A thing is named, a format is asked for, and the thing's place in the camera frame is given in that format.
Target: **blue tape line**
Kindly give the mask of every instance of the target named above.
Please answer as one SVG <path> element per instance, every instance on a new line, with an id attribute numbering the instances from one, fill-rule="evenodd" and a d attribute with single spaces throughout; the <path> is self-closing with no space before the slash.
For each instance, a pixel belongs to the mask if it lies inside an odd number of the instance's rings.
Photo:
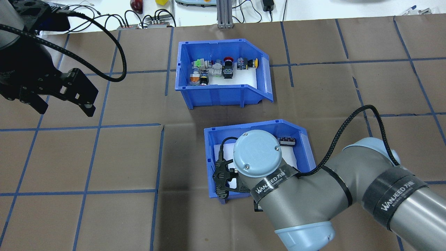
<path id="1" fill-rule="evenodd" d="M 11 129 L 0 129 L 0 132 L 23 132 L 23 131 L 36 131 L 36 128 L 11 128 Z"/>
<path id="2" fill-rule="evenodd" d="M 356 60 L 356 61 L 333 61 L 333 62 L 315 62 L 315 63 L 300 63 L 300 65 L 313 64 L 350 64 L 350 63 L 384 63 L 384 62 L 407 62 L 409 59 L 380 59 L 380 60 Z"/>
<path id="3" fill-rule="evenodd" d="M 104 191 L 88 191 L 87 194 L 122 194 L 122 193 L 149 193 L 156 192 L 155 189 L 133 189 L 133 190 L 104 190 Z"/>
<path id="4" fill-rule="evenodd" d="M 353 77 L 353 83 L 355 84 L 355 87 L 356 87 L 356 93 L 358 94 L 359 102 L 361 103 L 361 106 L 364 106 L 364 102 L 361 97 L 361 92 L 359 92 L 358 82 L 356 81 L 356 78 L 354 78 L 354 77 Z M 368 119 L 367 119 L 367 114 L 365 111 L 363 111 L 363 114 L 364 114 L 365 123 L 367 124 L 368 136 L 373 137 L 372 130 L 370 129 L 370 123 L 368 122 Z"/>
<path id="5" fill-rule="evenodd" d="M 121 38 L 121 31 L 119 31 L 119 33 L 118 33 L 118 38 L 117 38 L 118 42 L 119 42 L 120 38 Z M 118 47 L 115 47 L 113 60 L 111 61 L 112 63 L 111 63 L 111 66 L 110 66 L 109 76 L 112 75 L 111 73 L 113 72 L 113 67 L 115 65 L 117 52 L 118 52 Z M 85 182 L 85 188 L 84 188 L 83 197 L 82 197 L 82 204 L 81 204 L 81 209 L 80 209 L 80 212 L 79 212 L 78 225 L 76 227 L 76 234 L 74 236 L 73 251 L 76 251 L 76 247 L 77 247 L 77 244 L 78 244 L 79 231 L 80 231 L 80 228 L 81 228 L 82 216 L 83 216 L 83 211 L 84 211 L 84 208 L 85 208 L 85 200 L 87 198 L 88 185 L 90 183 L 91 171 L 93 169 L 93 163 L 94 163 L 94 160 L 95 160 L 96 148 L 98 146 L 99 134 L 101 132 L 102 119 L 104 117 L 105 105 L 107 103 L 107 96 L 108 96 L 108 90 L 109 89 L 110 89 L 110 81 L 107 82 L 107 88 L 106 88 L 105 94 L 104 94 L 104 101 L 102 103 L 101 115 L 99 117 L 98 130 L 96 132 L 95 144 L 93 146 L 93 153 L 91 154 L 90 166 L 88 168 L 87 180 Z"/>
<path id="6" fill-rule="evenodd" d="M 432 104 L 431 104 L 431 102 L 429 100 L 429 97 L 427 96 L 427 93 L 424 90 L 423 83 L 421 83 L 420 76 L 418 76 L 417 70 L 415 69 L 415 65 L 413 64 L 413 61 L 410 58 L 409 50 L 407 49 L 406 43 L 404 43 L 403 37 L 401 36 L 400 29 L 398 28 L 398 24 L 396 23 L 396 20 L 395 20 L 395 16 L 393 17 L 393 24 L 395 25 L 396 33 L 398 34 L 398 37 L 400 38 L 401 44 L 404 47 L 404 51 L 407 54 L 407 58 L 409 59 L 410 66 L 412 67 L 412 71 L 415 74 L 415 76 L 417 77 L 418 84 L 419 84 L 419 86 L 421 88 L 421 92 L 423 92 L 423 95 L 424 95 L 424 98 L 426 99 L 427 105 L 429 106 L 429 109 L 432 112 L 432 115 L 434 117 L 435 123 L 437 124 L 437 127 L 438 127 L 438 131 L 440 132 L 440 135 L 442 136 L 443 143 L 446 145 L 446 137 L 445 137 L 443 129 L 442 129 L 441 125 L 440 125 L 440 121 L 438 120 L 437 115 L 435 114 L 434 108 L 433 108 L 433 106 L 432 106 Z"/>
<path id="7" fill-rule="evenodd" d="M 121 193 L 150 193 L 156 192 L 156 189 L 130 189 L 130 190 L 99 190 L 87 191 L 87 194 L 121 194 Z M 84 191 L 66 191 L 66 192 L 4 192 L 0 197 L 7 196 L 47 196 L 47 195 L 83 195 Z"/>
<path id="8" fill-rule="evenodd" d="M 47 103 L 48 103 L 49 99 L 50 99 L 50 96 L 47 95 L 46 96 L 46 102 Z M 29 159 L 31 158 L 31 153 L 33 151 L 33 147 L 34 147 L 34 144 L 36 142 L 37 133 L 39 132 L 38 129 L 39 129 L 41 123 L 42 123 L 42 120 L 43 120 L 43 114 L 40 115 L 39 122 L 37 123 L 36 131 L 34 133 L 33 140 L 31 141 L 31 146 L 29 147 L 28 155 L 26 156 L 26 160 L 25 160 L 25 164 L 23 166 L 22 174 L 20 175 L 19 183 L 17 184 L 16 194 L 20 191 L 20 187 L 22 186 L 22 182 L 23 182 L 23 178 L 25 176 L 26 168 L 28 167 Z M 1 247 L 1 244 L 3 243 L 4 235 L 6 234 L 6 230 L 8 228 L 9 220 L 11 219 L 12 211 L 14 210 L 14 206 L 16 204 L 16 200 L 17 200 L 17 195 L 14 195 L 14 198 L 12 199 L 11 207 L 9 208 L 8 217 L 6 218 L 5 224 L 3 226 L 2 234 L 0 236 L 0 247 Z"/>
<path id="9" fill-rule="evenodd" d="M 101 128 L 120 128 L 120 127 L 144 127 L 144 126 L 160 126 L 158 123 L 151 124 L 128 124 L 128 125 L 102 125 Z"/>
<path id="10" fill-rule="evenodd" d="M 398 246 L 400 247 L 400 251 L 404 251 L 403 242 L 401 241 L 401 238 L 397 235 L 396 240 L 398 241 Z"/>
<path id="11" fill-rule="evenodd" d="M 173 28 L 171 28 L 170 30 L 170 44 L 169 44 L 169 54 L 167 58 L 167 69 L 170 69 L 170 58 L 172 57 L 172 43 L 173 43 Z M 167 96 L 167 93 L 169 92 L 169 74 L 170 71 L 167 71 L 164 96 Z"/>
<path id="12" fill-rule="evenodd" d="M 167 70 L 150 70 L 150 71 L 128 71 L 127 74 L 136 74 L 136 73 L 157 73 L 157 72 L 167 72 Z M 121 75 L 122 71 L 112 72 L 112 75 Z"/>
<path id="13" fill-rule="evenodd" d="M 412 59 L 412 61 L 426 61 L 426 60 L 446 60 L 446 58 L 425 58 L 425 59 Z"/>
<path id="14" fill-rule="evenodd" d="M 73 127 L 48 127 L 39 128 L 39 131 L 61 131 L 61 130 L 83 130 L 83 129 L 97 129 L 97 126 L 73 126 Z"/>
<path id="15" fill-rule="evenodd" d="M 342 46 L 344 47 L 345 56 L 348 59 L 347 46 L 345 45 L 344 36 L 342 35 L 341 27 L 339 26 L 339 22 L 338 22 L 337 18 L 335 19 L 335 22 L 336 22 L 336 26 L 338 27 L 339 36 L 341 37 Z"/>
<path id="16" fill-rule="evenodd" d="M 158 173 L 157 173 L 157 184 L 156 184 L 155 199 L 153 201 L 152 230 L 150 232 L 150 251 L 153 251 L 153 242 L 155 240 L 155 220 L 157 218 L 158 191 L 159 191 L 159 188 L 160 188 L 161 158 L 162 158 L 162 155 L 163 155 L 163 143 L 164 143 L 164 128 L 163 128 L 163 130 L 161 130 L 160 150 L 159 150 L 159 153 L 158 153 Z"/>
<path id="17" fill-rule="evenodd" d="M 291 71 L 291 61 L 289 59 L 288 43 L 286 41 L 285 28 L 283 27 L 283 22 L 280 22 L 280 26 L 282 28 L 282 36 L 283 36 L 283 43 L 285 45 L 286 61 L 288 63 L 289 81 L 291 83 L 291 87 L 294 87 L 293 72 Z"/>
<path id="18" fill-rule="evenodd" d="M 446 180 L 433 180 L 433 181 L 426 181 L 429 185 L 446 185 Z"/>

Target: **black strap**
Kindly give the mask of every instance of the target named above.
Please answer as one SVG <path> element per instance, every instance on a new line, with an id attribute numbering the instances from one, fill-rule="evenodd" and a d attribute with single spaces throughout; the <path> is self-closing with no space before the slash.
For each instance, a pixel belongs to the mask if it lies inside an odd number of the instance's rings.
<path id="1" fill-rule="evenodd" d="M 330 168 L 328 168 L 326 166 L 322 166 L 322 169 L 324 171 L 326 171 L 331 177 L 333 177 L 338 182 L 338 184 L 341 186 L 342 190 L 344 190 L 345 196 L 347 197 L 347 201 L 348 201 L 348 207 L 350 207 L 353 204 L 353 197 L 351 196 L 351 192 L 348 189 L 345 182 L 341 179 L 341 177 L 339 177 L 339 175 L 337 173 L 335 173 Z"/>

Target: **red apple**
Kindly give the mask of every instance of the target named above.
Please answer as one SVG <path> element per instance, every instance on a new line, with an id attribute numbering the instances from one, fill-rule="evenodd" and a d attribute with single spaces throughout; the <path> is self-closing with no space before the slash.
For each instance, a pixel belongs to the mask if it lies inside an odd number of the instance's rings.
<path id="1" fill-rule="evenodd" d="M 142 14 L 142 3 L 143 0 L 130 0 L 130 7 L 134 12 Z"/>

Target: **white table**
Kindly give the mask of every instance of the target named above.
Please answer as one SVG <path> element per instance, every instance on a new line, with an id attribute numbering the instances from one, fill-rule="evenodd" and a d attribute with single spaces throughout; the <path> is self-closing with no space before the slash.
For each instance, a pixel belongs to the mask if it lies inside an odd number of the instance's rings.
<path id="1" fill-rule="evenodd" d="M 254 7 L 262 15 L 262 22 L 269 22 L 269 13 L 262 11 L 261 0 L 252 0 Z M 81 0 L 52 0 L 54 3 L 79 4 Z M 130 9 L 129 0 L 89 0 L 94 4 L 101 14 L 119 14 L 124 16 L 124 12 Z M 273 21 L 282 21 L 285 0 L 275 0 L 275 8 L 272 11 Z M 382 17 L 400 15 L 403 11 L 416 5 L 417 9 L 431 8 L 436 13 L 446 13 L 446 1 L 444 0 L 288 0 L 285 21 L 290 20 L 314 20 L 331 18 L 350 17 Z M 169 3 L 165 6 L 157 5 L 155 0 L 144 0 L 144 14 L 153 15 L 158 8 L 170 9 Z M 257 22 L 260 18 L 252 9 L 249 2 L 242 5 L 246 22 Z M 77 11 L 91 16 L 91 12 L 84 8 Z M 217 23 L 216 7 L 183 6 L 174 3 L 174 15 L 177 26 L 197 26 L 212 25 Z M 242 19 L 240 8 L 233 11 L 233 15 Z M 129 23 L 139 23 L 137 17 L 128 13 Z M 98 19 L 103 24 L 106 17 Z M 74 28 L 83 23 L 79 18 L 70 18 L 71 27 Z M 116 19 L 110 18 L 107 23 L 109 30 L 116 29 L 119 23 Z M 91 25 L 84 32 L 98 31 L 99 28 Z"/>

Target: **robotic arm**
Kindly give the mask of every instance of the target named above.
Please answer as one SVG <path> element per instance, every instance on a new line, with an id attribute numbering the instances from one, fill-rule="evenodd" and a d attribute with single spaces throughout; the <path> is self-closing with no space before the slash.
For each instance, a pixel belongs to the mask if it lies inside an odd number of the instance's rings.
<path id="1" fill-rule="evenodd" d="M 384 141 L 365 138 L 330 159 L 345 127 L 365 109 L 373 110 Z M 242 134 L 234 145 L 233 160 L 219 159 L 213 175 L 219 198 L 227 197 L 225 190 L 250 192 L 255 208 L 260 206 L 267 214 L 289 251 L 324 247 L 335 237 L 330 219 L 355 202 L 417 250 L 445 250 L 446 200 L 399 164 L 371 105 L 357 109 L 343 123 L 323 161 L 310 172 L 288 165 L 277 138 L 263 130 Z M 236 169 L 224 174 L 221 165 L 230 162 Z M 237 188 L 227 188 L 225 182 L 234 177 Z"/>
<path id="2" fill-rule="evenodd" d="M 35 30 L 69 30 L 68 16 L 87 19 L 115 42 L 123 60 L 121 77 L 107 76 L 74 53 L 33 34 Z M 56 69 L 43 45 L 67 54 L 109 81 L 119 82 L 125 78 L 127 69 L 122 47 L 95 20 L 60 7 L 51 7 L 40 0 L 0 0 L 0 94 L 5 99 L 18 99 L 44 114 L 48 104 L 40 95 L 51 95 L 68 100 L 78 105 L 87 116 L 93 116 L 98 89 L 78 68 L 68 73 Z"/>

